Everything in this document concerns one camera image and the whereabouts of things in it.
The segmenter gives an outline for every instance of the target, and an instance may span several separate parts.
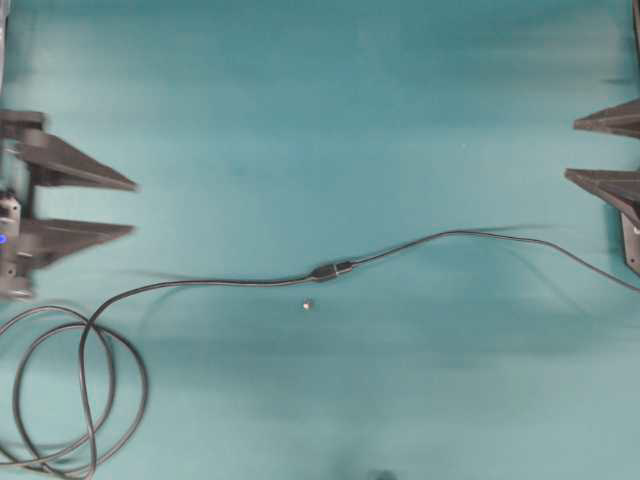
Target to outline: teal surface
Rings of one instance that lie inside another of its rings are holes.
[[[90,312],[160,278],[304,273],[458,227],[558,241],[637,280],[615,212],[563,178],[638,167],[636,141],[571,129],[638,96],[630,7],[14,0],[4,106],[46,112],[141,185],[39,198],[45,216],[138,229],[38,273],[37,303]],[[553,252],[468,239],[330,284],[132,298],[104,322],[142,350],[150,408],[96,478],[636,479],[639,313]],[[0,341],[5,441],[13,368],[47,325]],[[29,370],[39,444],[82,432],[76,342]],[[133,415],[120,365],[102,448]]]

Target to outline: coiled cable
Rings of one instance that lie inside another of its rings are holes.
[[[12,468],[12,469],[25,469],[29,472],[36,474],[44,474],[49,476],[54,476],[56,478],[61,478],[63,480],[72,480],[72,479],[83,479],[83,480],[91,480],[98,466],[102,465],[107,460],[111,459],[116,453],[118,453],[132,438],[134,433],[140,428],[142,420],[144,418],[148,398],[149,398],[149,378],[147,369],[145,367],[144,361],[141,355],[136,350],[135,346],[127,340],[123,335],[119,334],[113,329],[102,326],[98,323],[98,319],[107,310],[111,305],[121,300],[124,300],[128,297],[139,295],[141,293],[159,290],[164,288],[175,288],[175,287],[187,287],[187,286],[224,286],[224,287],[252,287],[252,288],[273,288],[273,287],[289,287],[295,285],[303,285],[307,283],[313,282],[325,282],[329,280],[333,280],[343,274],[351,272],[355,268],[359,268],[365,265],[368,265],[372,262],[381,260],[390,255],[394,255],[400,253],[402,251],[408,250],[413,247],[417,247],[418,245],[432,242],[437,239],[445,238],[445,237],[453,237],[453,236],[466,236],[466,237],[476,237],[476,238],[486,238],[492,240],[502,240],[502,241],[512,241],[519,243],[527,243],[538,245],[542,247],[547,247],[555,250],[558,253],[568,257],[574,262],[582,265],[583,267],[588,268],[590,271],[597,273],[605,277],[606,279],[616,283],[619,286],[627,288],[635,293],[640,293],[640,287],[637,287],[629,282],[626,282],[614,275],[611,275],[608,272],[592,265],[586,260],[578,257],[577,255],[571,253],[565,248],[546,240],[540,240],[535,238],[526,238],[526,237],[515,237],[508,235],[500,235],[496,233],[490,233],[481,230],[449,230],[445,232],[436,233],[433,235],[428,235],[417,240],[404,243],[394,248],[390,248],[388,250],[384,250],[380,253],[370,255],[367,257],[362,257],[355,260],[349,260],[339,263],[331,263],[328,265],[323,265],[314,269],[310,274],[304,275],[301,277],[292,277],[288,279],[282,280],[225,280],[225,279],[203,279],[203,280],[179,280],[179,281],[169,281],[169,282],[160,282],[154,283],[151,285],[146,285],[143,287],[135,288],[133,290],[128,290],[126,292],[120,293],[114,297],[106,300],[102,305],[98,307],[98,309],[89,317],[85,317],[81,313],[76,310],[61,307],[61,306],[43,306],[36,307],[26,310],[19,315],[15,316],[2,326],[0,326],[0,339],[2,336],[9,331],[12,327],[17,325],[23,320],[36,317],[46,313],[57,313],[67,315],[73,318],[73,322],[66,323],[63,325],[56,326],[46,331],[42,335],[40,335],[36,340],[34,340],[31,345],[27,348],[27,351],[24,353],[16,371],[15,381],[13,385],[13,397],[12,397],[12,405],[13,405],[13,417],[18,429],[18,432],[22,438],[23,446],[26,450],[29,451],[31,458],[29,459],[20,459],[14,453],[10,452],[6,447],[3,447],[0,443],[0,455],[4,456],[8,461],[0,463],[0,469]],[[82,330],[82,335],[80,337],[79,345],[78,345],[78,367],[79,367],[79,383],[80,383],[80,393],[82,400],[82,410],[84,413],[85,425],[87,432],[80,438],[75,441],[69,443],[69,445],[60,449],[59,451],[43,455],[42,452],[38,450],[35,443],[33,442],[31,436],[29,435],[23,421],[22,409],[21,409],[21,386],[22,379],[24,377],[25,369],[32,358],[35,351],[48,339],[60,335],[70,331],[78,331]],[[108,393],[107,393],[107,402],[104,407],[103,412],[97,418],[94,417],[94,414],[91,409],[89,392],[87,388],[87,372],[85,365],[85,352],[86,352],[86,344],[89,334],[94,333],[101,346],[104,350],[106,359],[107,359],[107,368],[108,368]],[[123,346],[128,353],[132,356],[133,360],[137,364],[140,380],[141,380],[141,392],[140,392],[140,401],[138,404],[138,409],[136,412],[136,416],[131,423],[130,427],[124,433],[124,435],[108,450],[104,451],[104,453],[98,453],[98,446],[96,435],[100,431],[100,429],[105,425],[108,421],[110,414],[112,413],[113,404],[116,396],[116,367],[114,361],[114,353],[109,343],[109,340],[115,341],[116,343]],[[88,445],[90,451],[90,458],[86,465],[81,467],[72,468],[72,469],[63,469],[61,468],[62,461],[67,458],[70,454],[76,452],[81,447]]]

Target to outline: wire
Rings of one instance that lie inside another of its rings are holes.
[[[63,314],[69,317],[72,317],[75,321],[72,323],[66,323],[50,330],[46,331],[42,335],[40,335],[36,340],[34,340],[31,345],[28,347],[27,351],[24,353],[17,372],[13,385],[13,398],[12,398],[12,406],[13,406],[13,417],[22,438],[22,446],[26,449],[31,455],[28,459],[21,459],[16,456],[13,452],[10,452],[8,448],[0,445],[0,455],[3,455],[8,459],[7,462],[0,463],[0,469],[2,468],[11,468],[11,469],[24,469],[32,473],[43,474],[48,476],[54,476],[56,478],[61,478],[63,480],[71,480],[71,479],[83,479],[83,480],[91,480],[95,473],[96,469],[111,459],[114,455],[116,455],[122,448],[131,440],[135,432],[140,428],[142,424],[142,420],[144,418],[148,398],[149,398],[149,378],[147,369],[145,367],[144,361],[140,353],[136,350],[133,344],[128,341],[123,335],[119,334],[113,329],[104,327],[98,324],[98,319],[100,316],[107,310],[111,305],[117,303],[121,300],[124,300],[128,297],[139,295],[141,293],[150,292],[153,290],[159,290],[164,288],[175,288],[175,287],[186,287],[186,286],[225,286],[225,287],[252,287],[252,288],[272,288],[272,287],[289,287],[295,285],[303,285],[307,283],[313,282],[325,282],[328,280],[335,279],[345,273],[351,272],[355,268],[359,268],[370,263],[382,260],[391,255],[398,254],[405,250],[411,249],[413,247],[417,247],[418,245],[432,242],[434,240],[438,240],[445,237],[453,237],[453,236],[467,236],[467,237],[481,237],[493,240],[503,240],[503,241],[512,241],[512,242],[520,242],[527,244],[540,245],[543,247],[551,248],[571,260],[577,262],[583,267],[588,268],[592,272],[595,272],[608,280],[625,287],[635,293],[640,293],[640,287],[636,287],[631,283],[628,283],[610,273],[605,272],[604,270],[592,265],[586,260],[578,257],[577,255],[571,253],[570,251],[560,247],[559,245],[549,242],[546,240],[540,240],[535,238],[526,238],[526,237],[514,237],[508,235],[500,235],[495,233],[489,233],[480,230],[450,230],[446,232],[440,232],[433,235],[428,235],[426,237],[419,238],[417,240],[404,243],[394,248],[390,248],[388,250],[384,250],[380,253],[370,255],[367,257],[362,257],[356,260],[341,262],[341,263],[332,263],[328,265],[323,265],[314,269],[310,274],[300,276],[300,277],[292,277],[288,279],[282,280],[225,280],[225,279],[210,279],[210,280],[181,280],[181,281],[170,281],[170,282],[161,282],[154,283],[151,285],[146,285],[143,287],[135,288],[133,290],[128,290],[126,292],[120,293],[114,297],[106,300],[102,305],[98,307],[98,309],[89,317],[85,317],[81,313],[66,307],[60,306],[44,306],[44,307],[36,307],[26,310],[19,315],[15,316],[4,325],[0,326],[0,339],[4,334],[6,334],[12,327],[17,325],[22,320],[26,320],[31,317],[36,317],[45,313],[57,313]],[[22,415],[21,405],[21,386],[22,380],[24,377],[25,370],[29,361],[31,360],[35,351],[44,344],[48,339],[63,334],[70,331],[82,330],[82,335],[80,337],[80,342],[78,346],[78,366],[79,366],[79,383],[80,383],[80,393],[82,400],[82,410],[85,419],[86,425],[86,433],[78,438],[77,440],[68,442],[66,447],[61,448],[57,452],[50,453],[44,455],[39,449],[36,447],[33,442],[31,436],[29,435]],[[87,388],[87,371],[85,365],[85,353],[87,347],[87,340],[90,333],[94,333],[100,344],[102,349],[104,350],[104,354],[107,360],[108,367],[108,377],[109,377],[109,385],[108,385],[108,393],[107,393],[107,402],[105,408],[101,415],[98,418],[94,418],[89,393]],[[116,366],[114,361],[114,352],[112,346],[109,343],[109,340],[115,341],[115,343],[124,347],[128,353],[134,359],[140,376],[140,400],[138,404],[138,409],[136,412],[136,416],[132,421],[130,427],[123,434],[123,436],[108,450],[106,450],[102,454],[98,454],[98,446],[96,436],[101,430],[101,428],[106,424],[109,416],[113,410],[113,404],[116,397]],[[67,468],[62,469],[62,464],[65,463],[65,459],[69,457],[70,454],[78,451],[80,448],[89,446],[90,458],[89,462],[86,465],[76,467],[76,468]]]

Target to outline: black connector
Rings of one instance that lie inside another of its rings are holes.
[[[311,272],[311,278],[314,282],[318,283],[328,282],[329,280],[338,278],[338,276],[349,273],[352,270],[353,263],[351,262],[332,263],[313,270]]]

